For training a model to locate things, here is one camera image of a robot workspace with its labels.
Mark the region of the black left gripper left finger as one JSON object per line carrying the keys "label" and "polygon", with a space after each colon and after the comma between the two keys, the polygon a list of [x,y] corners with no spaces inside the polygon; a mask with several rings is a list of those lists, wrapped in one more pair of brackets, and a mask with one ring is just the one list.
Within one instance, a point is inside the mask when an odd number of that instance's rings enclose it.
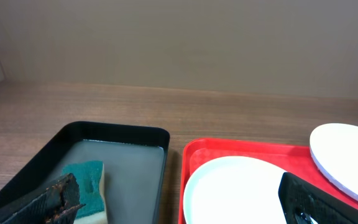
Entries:
{"label": "black left gripper left finger", "polygon": [[0,224],[72,224],[84,206],[76,178],[69,173],[1,207]]}

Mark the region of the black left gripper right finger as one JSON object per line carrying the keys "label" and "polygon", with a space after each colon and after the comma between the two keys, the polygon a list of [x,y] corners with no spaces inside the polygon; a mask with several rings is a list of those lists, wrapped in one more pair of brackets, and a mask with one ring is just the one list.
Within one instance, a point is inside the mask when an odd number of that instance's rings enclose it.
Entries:
{"label": "black left gripper right finger", "polygon": [[358,209],[285,172],[278,196],[287,224],[358,224]]}

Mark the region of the green and yellow sponge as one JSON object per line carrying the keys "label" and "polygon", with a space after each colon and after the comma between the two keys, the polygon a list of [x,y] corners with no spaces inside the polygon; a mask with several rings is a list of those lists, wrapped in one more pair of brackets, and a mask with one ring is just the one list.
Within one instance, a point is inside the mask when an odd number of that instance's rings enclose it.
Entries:
{"label": "green and yellow sponge", "polygon": [[69,164],[62,174],[72,173],[79,185],[80,203],[85,206],[77,211],[74,224],[108,224],[104,163],[88,161]]}

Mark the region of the pale green plate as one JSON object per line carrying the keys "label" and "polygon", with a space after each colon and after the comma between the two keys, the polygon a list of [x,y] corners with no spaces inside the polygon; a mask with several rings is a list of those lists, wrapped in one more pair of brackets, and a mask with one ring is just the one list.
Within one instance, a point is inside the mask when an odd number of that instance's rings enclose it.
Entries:
{"label": "pale green plate", "polygon": [[226,156],[197,168],[186,183],[187,224],[285,224],[278,189],[285,170],[259,159]]}

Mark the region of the white plate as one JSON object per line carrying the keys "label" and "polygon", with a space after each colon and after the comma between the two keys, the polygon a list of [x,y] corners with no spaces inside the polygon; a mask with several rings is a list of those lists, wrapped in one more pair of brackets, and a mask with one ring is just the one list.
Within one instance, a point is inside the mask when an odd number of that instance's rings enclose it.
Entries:
{"label": "white plate", "polygon": [[330,183],[358,201],[358,126],[328,123],[314,128],[310,154]]}

